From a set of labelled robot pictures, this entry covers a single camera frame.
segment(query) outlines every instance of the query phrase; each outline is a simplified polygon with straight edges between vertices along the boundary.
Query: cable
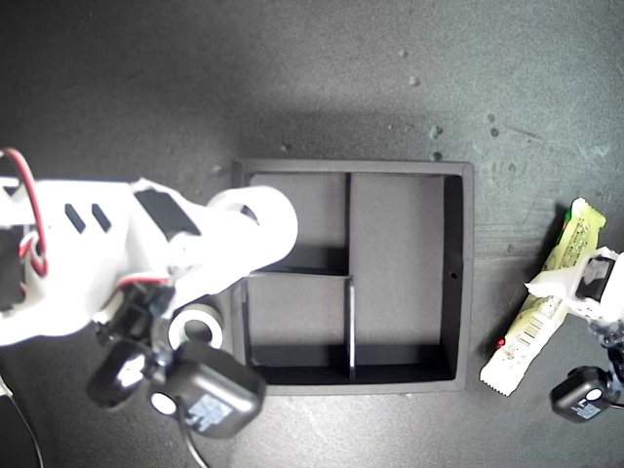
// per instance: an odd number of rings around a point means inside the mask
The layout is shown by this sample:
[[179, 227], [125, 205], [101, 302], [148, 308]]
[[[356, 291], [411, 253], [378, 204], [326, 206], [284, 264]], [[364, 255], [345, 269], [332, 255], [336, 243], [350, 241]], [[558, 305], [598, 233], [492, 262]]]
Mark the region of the cable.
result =
[[186, 425], [186, 405], [181, 397], [175, 398], [175, 405], [177, 406], [177, 425], [179, 426], [179, 432], [182, 434], [182, 439], [184, 440], [188, 451], [191, 452], [191, 455], [193, 455], [193, 458], [195, 458], [195, 461], [201, 468], [211, 468], [211, 465], [209, 465], [208, 462], [202, 458], [202, 455], [200, 455], [199, 451], [195, 447], [195, 443], [193, 442], [193, 439], [188, 431], [188, 426]]
[[[30, 201], [30, 207], [32, 208], [32, 214], [35, 218], [35, 224], [37, 227], [38, 239], [36, 243], [33, 243], [34, 238], [31, 238], [29, 242], [26, 243], [27, 250], [30, 250], [30, 264], [37, 272], [37, 274], [41, 277], [48, 276], [48, 258], [47, 251], [48, 245], [46, 243], [46, 235], [43, 228], [43, 221], [41, 220], [41, 211], [39, 210], [39, 203], [37, 202], [37, 194], [35, 193], [35, 179], [32, 176], [32, 172], [28, 167], [28, 163], [26, 163], [23, 155], [14, 148], [3, 148], [0, 149], [0, 158], [3, 156], [7, 156], [11, 159], [11, 162], [16, 166], [19, 173], [19, 178], [21, 178], [21, 182], [26, 188], [26, 193], [28, 194], [28, 200]], [[38, 249], [31, 249], [31, 245], [35, 244]], [[22, 253], [22, 244], [19, 245], [19, 253], [25, 254], [26, 251]]]
[[21, 409], [18, 406], [18, 403], [14, 400], [14, 398], [10, 397], [9, 395], [7, 395], [7, 398], [11, 400], [11, 403], [13, 403], [13, 406], [18, 411], [19, 417], [23, 421], [24, 426], [26, 426], [26, 429], [28, 429], [28, 433], [30, 434], [30, 439], [32, 439], [32, 444], [34, 445], [35, 450], [37, 451], [37, 459], [39, 460], [39, 468], [44, 468], [43, 456], [41, 455], [41, 448], [39, 447], [39, 442], [37, 441], [37, 437], [35, 436], [34, 431], [30, 427], [30, 424], [28, 423], [28, 419], [26, 419], [26, 416], [23, 415], [23, 412], [21, 412]]

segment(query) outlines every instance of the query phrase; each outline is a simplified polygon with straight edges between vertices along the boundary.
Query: barcode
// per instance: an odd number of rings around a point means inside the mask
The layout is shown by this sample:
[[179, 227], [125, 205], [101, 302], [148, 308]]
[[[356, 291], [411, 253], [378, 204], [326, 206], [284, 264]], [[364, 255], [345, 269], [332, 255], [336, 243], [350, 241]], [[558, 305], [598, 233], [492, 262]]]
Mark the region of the barcode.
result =
[[530, 346], [539, 331], [542, 330], [543, 325], [543, 322], [537, 317], [530, 317], [525, 325], [525, 329], [518, 336], [518, 341], [524, 346]]

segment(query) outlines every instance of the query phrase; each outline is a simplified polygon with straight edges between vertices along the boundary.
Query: red wire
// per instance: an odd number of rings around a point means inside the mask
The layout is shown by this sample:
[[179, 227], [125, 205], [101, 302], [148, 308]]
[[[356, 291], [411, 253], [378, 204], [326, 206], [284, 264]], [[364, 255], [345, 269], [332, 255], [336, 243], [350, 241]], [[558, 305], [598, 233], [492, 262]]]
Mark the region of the red wire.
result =
[[2, 154], [9, 156], [11, 158], [11, 161], [18, 167], [19, 175], [21, 177], [21, 181], [26, 188], [26, 193], [28, 194], [28, 199], [30, 201], [30, 207], [32, 208], [32, 213], [34, 215], [35, 223], [37, 225], [37, 233], [39, 234], [38, 247], [39, 255], [41, 256], [41, 263], [39, 263], [38, 260], [35, 258], [35, 255], [33, 255], [30, 258], [30, 264], [39, 276], [48, 276], [48, 245], [46, 244], [43, 221], [41, 220], [41, 212], [39, 210], [39, 204], [37, 203], [34, 177], [32, 176], [32, 172], [28, 167], [28, 163], [26, 163], [25, 158], [19, 151], [14, 148], [2, 148], [2, 150], [0, 151], [0, 156]]

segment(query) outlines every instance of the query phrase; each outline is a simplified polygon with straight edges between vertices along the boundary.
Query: white label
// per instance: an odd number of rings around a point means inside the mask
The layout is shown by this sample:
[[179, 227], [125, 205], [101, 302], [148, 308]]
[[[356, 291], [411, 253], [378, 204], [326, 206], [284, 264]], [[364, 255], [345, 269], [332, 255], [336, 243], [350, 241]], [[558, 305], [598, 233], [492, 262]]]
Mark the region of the white label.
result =
[[221, 422], [230, 412], [232, 412], [232, 407], [206, 394], [190, 408], [188, 411], [190, 416], [186, 418], [186, 424], [189, 426], [197, 424], [197, 430], [205, 432], [213, 424]]

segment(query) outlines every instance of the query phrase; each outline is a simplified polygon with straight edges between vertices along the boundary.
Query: spool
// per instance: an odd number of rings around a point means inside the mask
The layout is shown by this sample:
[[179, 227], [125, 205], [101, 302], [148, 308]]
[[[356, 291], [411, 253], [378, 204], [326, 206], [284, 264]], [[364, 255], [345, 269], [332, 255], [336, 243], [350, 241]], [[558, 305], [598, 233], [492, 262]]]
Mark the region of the spool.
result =
[[[203, 324], [210, 333], [210, 338], [197, 336], [189, 336], [187, 326], [192, 325], [191, 322], [199, 322]], [[184, 307], [177, 314], [169, 325], [169, 344], [176, 350], [179, 346], [191, 339], [203, 340], [212, 348], [220, 349], [223, 345], [223, 319], [221, 315], [210, 305], [194, 303]]]

